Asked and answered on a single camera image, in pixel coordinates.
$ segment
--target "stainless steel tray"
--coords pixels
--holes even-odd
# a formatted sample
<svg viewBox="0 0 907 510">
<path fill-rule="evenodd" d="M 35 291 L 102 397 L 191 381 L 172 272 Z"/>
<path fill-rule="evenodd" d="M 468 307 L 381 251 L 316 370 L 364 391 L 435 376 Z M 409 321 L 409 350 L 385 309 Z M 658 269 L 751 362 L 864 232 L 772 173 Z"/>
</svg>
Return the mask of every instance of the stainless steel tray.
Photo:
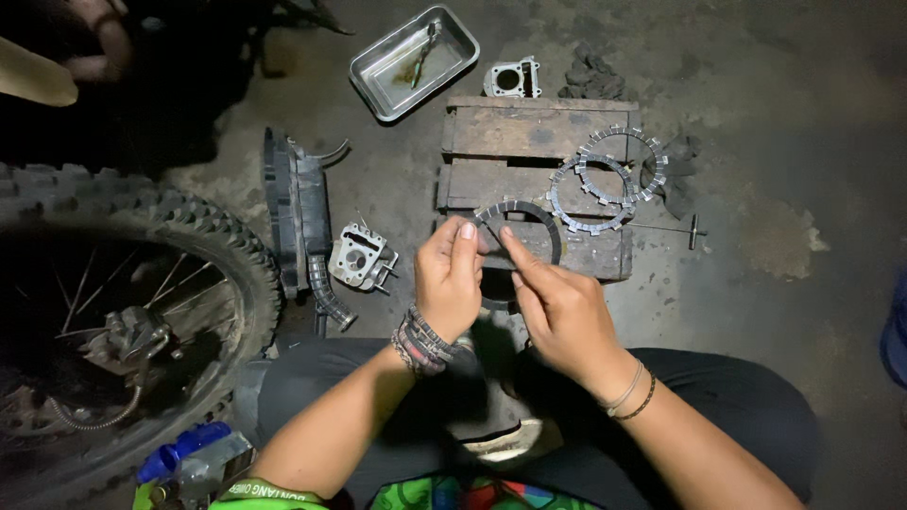
<svg viewBox="0 0 907 510">
<path fill-rule="evenodd" d="M 425 57 L 422 77 L 410 90 L 413 68 L 428 44 L 428 25 L 441 32 Z M 375 117 L 393 121 L 479 58 L 479 43 L 446 5 L 433 5 L 356 55 L 349 79 Z"/>
</svg>

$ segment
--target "person's left hand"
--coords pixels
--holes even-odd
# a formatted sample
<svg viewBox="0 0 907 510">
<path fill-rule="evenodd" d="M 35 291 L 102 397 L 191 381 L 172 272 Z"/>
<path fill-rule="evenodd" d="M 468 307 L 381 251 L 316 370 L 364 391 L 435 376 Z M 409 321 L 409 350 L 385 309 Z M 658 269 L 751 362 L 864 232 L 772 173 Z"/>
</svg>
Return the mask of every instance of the person's left hand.
<svg viewBox="0 0 907 510">
<path fill-rule="evenodd" d="M 455 216 L 415 256 L 415 307 L 448 344 L 479 316 L 479 283 L 487 252 L 488 245 L 475 225 Z"/>
</svg>

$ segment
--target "wooden crate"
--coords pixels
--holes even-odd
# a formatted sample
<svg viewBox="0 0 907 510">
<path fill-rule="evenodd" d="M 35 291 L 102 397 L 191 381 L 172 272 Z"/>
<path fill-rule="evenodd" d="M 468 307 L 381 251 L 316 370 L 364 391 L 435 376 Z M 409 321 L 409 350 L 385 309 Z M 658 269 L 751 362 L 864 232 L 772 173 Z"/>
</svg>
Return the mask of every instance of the wooden crate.
<svg viewBox="0 0 907 510">
<path fill-rule="evenodd" d="M 551 203 L 544 200 L 551 187 L 551 174 L 561 162 L 576 155 L 591 132 L 613 124 L 639 126 L 639 107 L 635 103 L 586 99 L 452 97 L 444 121 L 445 163 L 438 182 L 438 210 L 449 215 L 518 199 L 535 201 L 551 211 Z M 627 160 L 627 137 L 607 139 L 596 146 L 596 151 Z M 589 221 L 617 214 L 619 206 L 602 207 L 583 193 L 578 176 L 572 172 L 570 176 L 575 177 L 575 185 L 567 179 L 558 188 L 565 212 Z M 617 173 L 595 172 L 593 179 L 603 191 L 623 194 Z M 548 239 L 539 224 L 509 223 L 528 244 L 541 246 Z M 561 227 L 561 237 L 567 243 L 561 259 L 565 268 L 599 280 L 629 278 L 631 231 L 608 230 L 593 237 Z M 490 257 L 488 265 L 508 267 L 509 262 Z"/>
</svg>

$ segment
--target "fingernail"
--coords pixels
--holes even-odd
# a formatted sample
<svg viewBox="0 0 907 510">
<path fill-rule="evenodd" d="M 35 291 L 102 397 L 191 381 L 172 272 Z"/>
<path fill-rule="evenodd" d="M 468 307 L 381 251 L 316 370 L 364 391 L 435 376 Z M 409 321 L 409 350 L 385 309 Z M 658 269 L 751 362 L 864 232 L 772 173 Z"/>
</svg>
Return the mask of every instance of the fingernail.
<svg viewBox="0 0 907 510">
<path fill-rule="evenodd" d="M 472 239 L 475 237 L 475 225 L 464 223 L 463 226 L 460 227 L 460 237 L 464 239 Z"/>
</svg>

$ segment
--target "concrete floor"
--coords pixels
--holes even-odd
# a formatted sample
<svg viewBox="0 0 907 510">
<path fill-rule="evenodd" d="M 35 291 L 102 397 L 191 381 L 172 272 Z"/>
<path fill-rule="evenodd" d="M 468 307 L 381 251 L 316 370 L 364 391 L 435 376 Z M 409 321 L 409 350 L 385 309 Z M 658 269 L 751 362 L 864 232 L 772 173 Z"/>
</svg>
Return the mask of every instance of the concrete floor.
<svg viewBox="0 0 907 510">
<path fill-rule="evenodd" d="M 904 393 L 883 372 L 876 341 L 907 254 L 898 123 L 907 5 L 450 0 L 482 47 L 478 66 L 382 125 L 347 80 L 349 60 L 427 3 L 335 4 L 358 34 L 272 30 L 269 66 L 287 77 L 254 77 L 220 120 L 217 159 L 173 169 L 171 181 L 267 235 L 264 127 L 283 127 L 311 150 L 349 137 L 353 151 L 327 174 L 334 232 L 358 208 L 401 252 L 401 278 L 388 282 L 390 297 L 336 287 L 360 315 L 347 335 L 386 336 L 413 298 L 413 253 L 432 229 L 447 97 L 480 93 L 488 65 L 528 54 L 541 63 L 543 96 L 553 97 L 572 48 L 586 40 L 626 77 L 646 132 L 704 141 L 694 183 L 709 236 L 688 251 L 683 234 L 635 230 L 634 274 L 606 288 L 622 341 L 775 369 L 822 422 L 813 507 L 902 505 Z M 655 202 L 638 221 L 682 226 Z"/>
</svg>

